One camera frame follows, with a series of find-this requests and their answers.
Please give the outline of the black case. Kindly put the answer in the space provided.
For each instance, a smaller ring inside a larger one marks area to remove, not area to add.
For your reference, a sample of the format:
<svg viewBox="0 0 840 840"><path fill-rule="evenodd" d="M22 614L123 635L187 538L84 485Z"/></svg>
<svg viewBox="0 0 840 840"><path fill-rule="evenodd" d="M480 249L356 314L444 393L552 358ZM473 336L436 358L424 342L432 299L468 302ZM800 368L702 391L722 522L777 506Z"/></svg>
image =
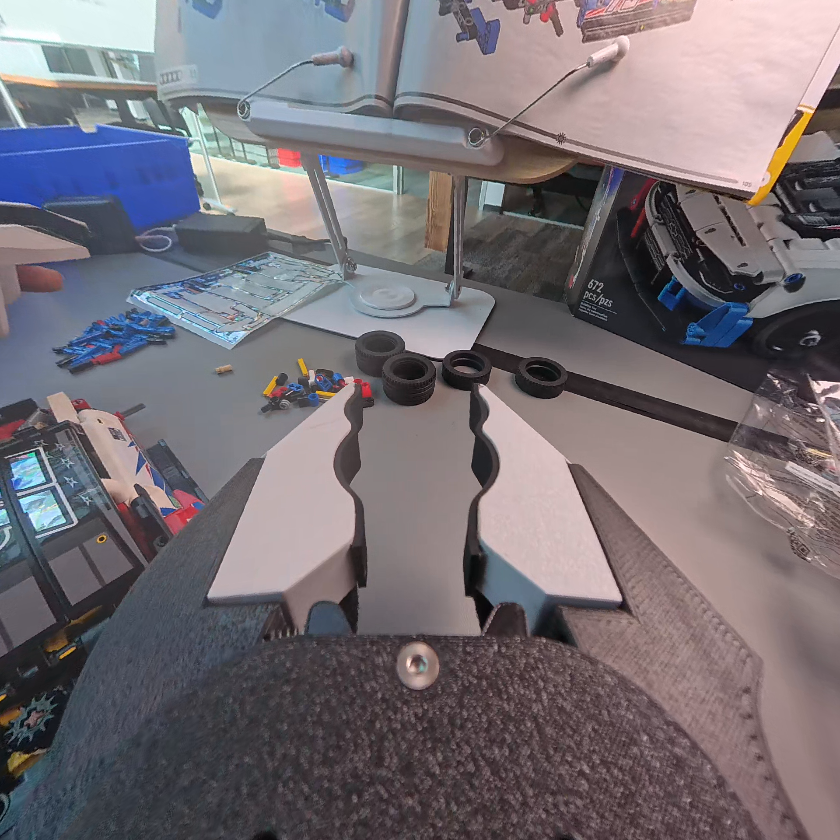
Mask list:
<svg viewBox="0 0 840 840"><path fill-rule="evenodd" d="M59 196L42 208L87 226L86 243L92 256L137 253L135 228L121 199L114 194Z"/></svg>

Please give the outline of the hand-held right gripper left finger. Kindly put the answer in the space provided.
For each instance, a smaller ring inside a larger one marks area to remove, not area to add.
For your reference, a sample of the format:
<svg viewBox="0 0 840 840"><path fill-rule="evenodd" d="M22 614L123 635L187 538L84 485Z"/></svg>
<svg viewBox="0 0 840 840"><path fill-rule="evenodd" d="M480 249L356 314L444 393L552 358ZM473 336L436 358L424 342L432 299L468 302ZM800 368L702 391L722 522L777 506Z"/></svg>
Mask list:
<svg viewBox="0 0 840 840"><path fill-rule="evenodd" d="M206 594L210 606L273 604L293 632L311 609L366 585L363 394L341 391L269 449Z"/></svg>

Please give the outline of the blue plastic bin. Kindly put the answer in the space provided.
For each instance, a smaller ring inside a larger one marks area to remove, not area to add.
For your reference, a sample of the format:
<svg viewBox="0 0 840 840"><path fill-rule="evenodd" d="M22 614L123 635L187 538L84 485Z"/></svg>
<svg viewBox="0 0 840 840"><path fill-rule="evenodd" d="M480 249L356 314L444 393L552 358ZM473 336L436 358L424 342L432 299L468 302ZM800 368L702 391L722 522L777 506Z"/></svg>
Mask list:
<svg viewBox="0 0 840 840"><path fill-rule="evenodd" d="M201 210L183 137L109 125L1 130L3 202L42 207L75 196L116 196L137 230Z"/></svg>

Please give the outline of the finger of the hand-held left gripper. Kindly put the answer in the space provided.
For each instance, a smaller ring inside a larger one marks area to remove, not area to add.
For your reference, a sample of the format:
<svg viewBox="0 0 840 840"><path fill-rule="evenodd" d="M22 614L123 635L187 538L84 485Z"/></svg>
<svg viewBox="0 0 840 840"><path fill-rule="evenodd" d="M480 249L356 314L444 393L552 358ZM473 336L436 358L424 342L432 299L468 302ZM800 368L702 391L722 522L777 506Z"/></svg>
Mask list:
<svg viewBox="0 0 840 840"><path fill-rule="evenodd" d="M1 202L1 262L51 263L89 257L91 234L76 219L42 207Z"/></svg>

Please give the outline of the clear plastic bag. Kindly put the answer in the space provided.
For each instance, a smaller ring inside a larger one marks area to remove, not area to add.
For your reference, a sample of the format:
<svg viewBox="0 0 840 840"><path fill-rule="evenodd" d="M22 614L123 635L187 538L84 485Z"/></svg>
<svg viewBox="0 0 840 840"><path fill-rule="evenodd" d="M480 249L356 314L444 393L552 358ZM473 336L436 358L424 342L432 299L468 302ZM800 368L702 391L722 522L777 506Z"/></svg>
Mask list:
<svg viewBox="0 0 840 840"><path fill-rule="evenodd" d="M793 554L839 578L839 370L822 356L771 369L730 438L726 479L786 534Z"/></svg>

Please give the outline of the grey desk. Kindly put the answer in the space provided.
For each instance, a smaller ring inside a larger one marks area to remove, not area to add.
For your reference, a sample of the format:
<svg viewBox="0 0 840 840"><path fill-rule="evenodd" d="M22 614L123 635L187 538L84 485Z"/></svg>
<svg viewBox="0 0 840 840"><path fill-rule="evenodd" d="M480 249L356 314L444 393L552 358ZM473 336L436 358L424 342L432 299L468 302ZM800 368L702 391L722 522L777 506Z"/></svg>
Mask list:
<svg viewBox="0 0 840 840"><path fill-rule="evenodd" d="M189 332L84 374L56 366L52 348L90 321L123 310L129 292L200 272L143 255L69 263L63 291L23 295L2 340L4 403L66 392L110 411L143 403L129 423L144 445L163 438L212 496L306 417L264 416L261 393L303 358L342 371L348 339L273 322L228 351ZM570 372L739 421L752 395L574 319L560 303L494 290L480 343L544 356ZM234 367L217 376L214 368ZM535 430L585 467L763 661L761 713L773 763L811 838L838 838L838 580L797 558L786 534L730 488L723 443L568 393L519 391L494 371L490 388ZM438 383L421 406L378 395L364 414L363 500L369 581L360 630L475 635L461 571L469 467L469 397Z"/></svg>

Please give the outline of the pile of mixed small pieces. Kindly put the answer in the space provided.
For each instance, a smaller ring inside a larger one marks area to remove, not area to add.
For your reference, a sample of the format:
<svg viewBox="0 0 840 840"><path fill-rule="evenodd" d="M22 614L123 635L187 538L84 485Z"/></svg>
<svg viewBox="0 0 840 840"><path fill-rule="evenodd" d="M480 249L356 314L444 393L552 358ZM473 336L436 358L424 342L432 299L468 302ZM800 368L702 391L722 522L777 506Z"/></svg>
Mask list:
<svg viewBox="0 0 840 840"><path fill-rule="evenodd" d="M375 397L371 384L358 377L351 377L331 369L311 369L303 359L297 361L299 375L294 378L286 372L274 375L262 392L261 414L284 413L293 407L317 408L329 403L345 387L360 388L362 406L373 407Z"/></svg>

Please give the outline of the black toy car box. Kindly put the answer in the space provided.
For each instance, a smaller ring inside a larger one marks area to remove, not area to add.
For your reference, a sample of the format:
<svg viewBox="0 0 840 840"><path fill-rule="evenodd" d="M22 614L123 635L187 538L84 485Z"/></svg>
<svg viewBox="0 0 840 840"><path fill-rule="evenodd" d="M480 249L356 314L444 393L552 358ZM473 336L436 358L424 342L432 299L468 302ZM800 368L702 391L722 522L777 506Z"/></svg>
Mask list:
<svg viewBox="0 0 840 840"><path fill-rule="evenodd" d="M838 132L807 134L757 206L608 167L565 284L578 319L747 391L838 377Z"/></svg>

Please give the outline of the black power adapter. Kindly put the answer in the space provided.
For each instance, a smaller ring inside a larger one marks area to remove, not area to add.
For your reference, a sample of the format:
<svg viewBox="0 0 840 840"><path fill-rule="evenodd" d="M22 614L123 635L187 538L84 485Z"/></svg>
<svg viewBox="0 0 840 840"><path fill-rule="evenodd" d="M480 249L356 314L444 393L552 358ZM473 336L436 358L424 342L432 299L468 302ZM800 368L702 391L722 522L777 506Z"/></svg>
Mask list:
<svg viewBox="0 0 840 840"><path fill-rule="evenodd" d="M268 247L261 217L195 213L174 225L178 244L197 256L255 256Z"/></svg>

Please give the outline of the partly built toy race car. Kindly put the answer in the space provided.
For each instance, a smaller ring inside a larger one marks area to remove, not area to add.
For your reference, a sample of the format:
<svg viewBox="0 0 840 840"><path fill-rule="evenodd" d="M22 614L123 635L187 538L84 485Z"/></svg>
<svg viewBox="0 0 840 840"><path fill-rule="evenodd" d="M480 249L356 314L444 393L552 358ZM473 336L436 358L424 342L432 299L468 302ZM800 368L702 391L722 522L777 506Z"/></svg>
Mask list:
<svg viewBox="0 0 840 840"><path fill-rule="evenodd" d="M172 449L66 393L1 416L2 799L53 742L106 622L208 503Z"/></svg>

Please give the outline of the shiny sticker sheet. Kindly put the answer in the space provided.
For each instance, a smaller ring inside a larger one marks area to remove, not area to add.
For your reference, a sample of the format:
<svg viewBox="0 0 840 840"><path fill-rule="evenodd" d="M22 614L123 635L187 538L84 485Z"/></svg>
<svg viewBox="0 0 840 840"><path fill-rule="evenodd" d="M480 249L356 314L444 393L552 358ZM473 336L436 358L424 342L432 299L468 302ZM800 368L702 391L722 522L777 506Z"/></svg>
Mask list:
<svg viewBox="0 0 840 840"><path fill-rule="evenodd" d="M342 286L333 267L268 251L202 275L134 289L127 302L232 349Z"/></svg>

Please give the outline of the open instruction booklet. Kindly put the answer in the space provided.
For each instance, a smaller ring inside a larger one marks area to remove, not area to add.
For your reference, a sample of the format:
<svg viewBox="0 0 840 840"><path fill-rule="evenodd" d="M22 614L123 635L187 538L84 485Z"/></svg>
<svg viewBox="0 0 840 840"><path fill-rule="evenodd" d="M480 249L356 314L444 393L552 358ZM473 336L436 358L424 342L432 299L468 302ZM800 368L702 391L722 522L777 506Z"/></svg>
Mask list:
<svg viewBox="0 0 840 840"><path fill-rule="evenodd" d="M156 2L161 98L481 127L753 198L838 68L817 2Z"/></svg>

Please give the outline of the silver book stand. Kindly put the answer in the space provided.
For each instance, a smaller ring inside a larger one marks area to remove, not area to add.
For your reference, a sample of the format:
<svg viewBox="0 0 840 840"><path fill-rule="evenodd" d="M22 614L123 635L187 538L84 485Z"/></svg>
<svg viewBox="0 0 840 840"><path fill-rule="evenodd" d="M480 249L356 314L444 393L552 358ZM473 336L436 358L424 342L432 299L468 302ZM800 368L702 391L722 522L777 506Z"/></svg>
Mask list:
<svg viewBox="0 0 840 840"><path fill-rule="evenodd" d="M406 347L438 360L471 345L483 330L496 301L491 294L463 284L463 237L466 179L486 177L529 184L550 179L574 161L560 151L481 127L366 117L358 114L292 108L258 99L246 108L246 119L230 105L211 107L211 124L231 138L263 141L301 153L334 260L342 275L341 290L302 304L287 320L357 338L376 329L391 329ZM351 267L339 217L318 155L337 151L363 161L378 161L447 173L454 189L454 275L431 280L406 269Z"/></svg>

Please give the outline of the wooden post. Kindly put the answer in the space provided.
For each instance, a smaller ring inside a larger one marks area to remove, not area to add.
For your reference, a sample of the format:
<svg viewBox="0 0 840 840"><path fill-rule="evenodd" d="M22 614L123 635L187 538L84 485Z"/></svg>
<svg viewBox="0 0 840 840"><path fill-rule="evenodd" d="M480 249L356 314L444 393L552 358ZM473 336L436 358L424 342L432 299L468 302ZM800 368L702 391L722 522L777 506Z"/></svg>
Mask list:
<svg viewBox="0 0 840 840"><path fill-rule="evenodd" d="M444 253L448 247L449 230L453 221L454 179L447 173L428 174L424 246Z"/></svg>

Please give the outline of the black toy tyre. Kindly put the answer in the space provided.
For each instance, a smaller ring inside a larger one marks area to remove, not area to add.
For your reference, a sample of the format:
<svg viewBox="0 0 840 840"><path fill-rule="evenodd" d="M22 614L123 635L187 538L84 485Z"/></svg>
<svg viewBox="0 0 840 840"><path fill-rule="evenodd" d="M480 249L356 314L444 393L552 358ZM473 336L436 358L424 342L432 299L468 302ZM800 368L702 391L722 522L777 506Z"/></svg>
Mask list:
<svg viewBox="0 0 840 840"><path fill-rule="evenodd" d="M419 353L397 353L384 362L381 380L385 396L393 403L416 406L434 393L437 368Z"/></svg>
<svg viewBox="0 0 840 840"><path fill-rule="evenodd" d="M514 374L521 391L543 400L563 393L568 379L569 373L559 362L542 356L521 359Z"/></svg>
<svg viewBox="0 0 840 840"><path fill-rule="evenodd" d="M405 351L406 344L400 335L383 330L363 333L354 345L358 369L376 379L382 377L385 363L391 357Z"/></svg>
<svg viewBox="0 0 840 840"><path fill-rule="evenodd" d="M471 391L473 385L486 385L492 365L489 359L475 350L455 350L442 361L444 381L460 391Z"/></svg>

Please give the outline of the pile of blue red pins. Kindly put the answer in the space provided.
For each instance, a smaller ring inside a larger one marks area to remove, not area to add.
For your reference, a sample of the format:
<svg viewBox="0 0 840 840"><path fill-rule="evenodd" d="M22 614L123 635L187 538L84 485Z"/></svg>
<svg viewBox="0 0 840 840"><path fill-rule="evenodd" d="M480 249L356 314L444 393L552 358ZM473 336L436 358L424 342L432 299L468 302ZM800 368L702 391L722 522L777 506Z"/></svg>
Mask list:
<svg viewBox="0 0 840 840"><path fill-rule="evenodd" d="M76 374L120 361L153 345L175 339L175 327L163 315L136 308L92 322L75 338L52 349L56 366Z"/></svg>

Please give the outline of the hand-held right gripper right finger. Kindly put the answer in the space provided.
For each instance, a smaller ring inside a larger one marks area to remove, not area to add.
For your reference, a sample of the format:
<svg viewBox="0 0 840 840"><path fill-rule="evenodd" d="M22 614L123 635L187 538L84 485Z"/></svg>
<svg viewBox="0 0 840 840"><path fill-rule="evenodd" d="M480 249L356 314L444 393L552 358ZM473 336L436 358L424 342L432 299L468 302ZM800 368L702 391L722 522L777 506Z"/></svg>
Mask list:
<svg viewBox="0 0 840 840"><path fill-rule="evenodd" d="M623 594L566 457L487 385L473 385L465 593L479 624L519 606L530 635L562 635L561 607L613 611Z"/></svg>

